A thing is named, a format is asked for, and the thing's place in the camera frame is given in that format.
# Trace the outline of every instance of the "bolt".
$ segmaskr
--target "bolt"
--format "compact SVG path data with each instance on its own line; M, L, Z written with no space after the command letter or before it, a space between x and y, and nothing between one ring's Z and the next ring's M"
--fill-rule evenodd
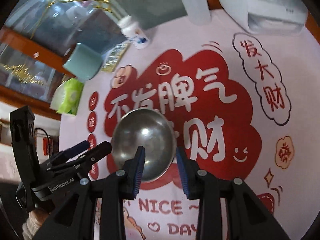
M205 170L199 170L199 171L197 171L197 173L198 173L199 176L207 175L207 172Z
M242 184L242 179L240 179L240 178L234 178L234 179L233 179L233 182L234 182L236 185L241 185L241 184Z
M80 180L81 185L87 185L89 183L89 180L87 178L83 178Z
M118 170L118 171L116 171L116 175L117 176L123 176L125 174L125 171L124 170Z

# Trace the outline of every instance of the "bowl rim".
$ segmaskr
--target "bowl rim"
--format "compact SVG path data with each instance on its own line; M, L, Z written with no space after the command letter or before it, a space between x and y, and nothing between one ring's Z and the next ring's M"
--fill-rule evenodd
M156 110L154 110L154 109L148 108L148 107L139 107L139 108L137 108L137 109L133 109L133 110L127 112L127 113L126 113L124 116L122 116L122 118L119 120L119 122L117 123L117 125L116 125L116 127L114 128L113 133L112 133L112 139L111 139L111 142L110 142L111 145L113 145L114 134L115 134L116 130L118 129L119 124L122 122L122 120L123 120L124 118L126 118L129 114L131 114L131 113L133 113L133 112L135 112L135 111L139 111L139 110L152 111L152 112L158 114L159 116L161 116L161 117L165 120L167 126L169 127L169 130L170 130L170 133L171 133L171 137L172 137L172 142L173 142L173 150L172 150L172 152L171 152L170 162L168 163L167 167L162 171L162 173L161 173L160 175L158 175L156 178L151 179L151 180L143 180L143 179L141 179L141 182L143 182L143 183L149 183L149 182L153 182L153 181L159 179L159 178L160 178L162 175L164 175L164 174L166 173L166 171L169 169L169 167L170 167L170 165L172 164L173 159L174 159L174 157L175 157L175 155L176 155L177 139L176 139L176 137L175 137L175 135L174 135L174 130L173 130L171 124L169 123L169 121L167 120L167 118L166 118L162 113L160 113L160 112L158 112L158 111L156 111Z

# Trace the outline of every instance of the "red cloud shape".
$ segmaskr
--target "red cloud shape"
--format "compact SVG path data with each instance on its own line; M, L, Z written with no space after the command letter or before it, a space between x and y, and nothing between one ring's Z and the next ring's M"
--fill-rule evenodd
M171 68L170 71L166 71L165 67L163 67L164 65L169 66ZM208 78L209 76L199 78L199 75L197 75L199 69L204 72L213 68L216 68L216 71L215 76L211 75L211 78ZM167 82L171 84L172 88L174 85L172 84L172 78L178 73L180 77L187 76L193 80L194 90L189 97L197 97L197 101L191 103L190 111L185 106L175 106L174 109L170 109L169 104L165 105L164 116L174 123L174 131L179 132L177 138L178 146L185 146L186 143L183 134L185 122L198 118L207 127L215 117L219 118L219 120L223 119L224 124L221 127L225 146L219 145L221 140L218 140L215 142L213 150L210 153L207 152L207 156L196 155L196 161L201 169L205 169L221 179L231 180L235 177L245 179L248 176L260 155L262 141L258 132L251 126L251 98L242 85L228 79L228 66L220 54L211 50L202 50L183 61L179 51L170 49L160 55L139 78L137 78L137 71L134 67L131 68L131 71L123 70L122 73L128 73L130 76L116 76L111 83L112 86L115 83L116 85L113 87L116 88L111 89L104 103L107 112L105 132L109 137L112 136L117 124L117 114L119 118L125 114L125 111L132 110L134 107L150 106L151 101L144 101L142 103L133 101L134 96L139 93L140 89L142 89L143 93L153 89L157 90L148 99L152 100L153 109L160 109L158 86L163 82ZM192 89L192 84L182 82L186 84L184 86L186 90ZM204 87L212 82L216 82L217 88L204 90ZM118 103L118 107L114 108L116 106L114 99L121 95L127 96ZM226 103L223 97L233 99ZM194 130L198 131L195 124L189 128L190 138L192 138ZM211 136L214 137L214 130L214 128L205 129L207 142ZM198 147L202 147L203 152L206 152L207 145L203 146L200 134L199 132L197 133ZM189 157L191 155L191 148L186 149ZM213 156L218 152L223 152L223 148L225 148L225 154L222 160L214 161ZM117 170L111 155L107 158L107 167L109 172ZM178 168L174 163L163 176L156 181L142 183L141 188L154 189L164 186L171 181L181 188Z

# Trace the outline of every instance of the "table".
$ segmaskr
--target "table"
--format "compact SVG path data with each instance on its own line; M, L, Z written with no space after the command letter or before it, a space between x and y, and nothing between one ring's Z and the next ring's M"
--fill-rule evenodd
M77 116L61 119L60 150L110 141L127 111L158 109L200 168L245 179L289 237L301 239L320 210L316 40L306 28L248 35L223 10L205 26L182 17L148 33L149 47L131 46L114 73L85 84ZM108 157L90 176L115 170ZM129 239L195 239L198 201L184 196L175 162L124 207ZM223 224L226 238L225 216Z

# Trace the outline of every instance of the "printed tablecloth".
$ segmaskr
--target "printed tablecloth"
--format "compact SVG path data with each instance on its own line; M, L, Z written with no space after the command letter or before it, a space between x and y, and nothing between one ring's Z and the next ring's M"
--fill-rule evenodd
M149 33L149 47L131 46L114 73L85 84L77 116L62 117L60 150L85 139L92 147L110 141L126 112L157 109L201 169L245 179L289 237L301 239L320 210L316 40L306 28L296 36L252 36L223 10L212 11L209 25L182 17ZM90 176L115 170L108 156ZM175 161L124 203L129 240L195 239L197 214ZM223 224L226 238L225 216Z

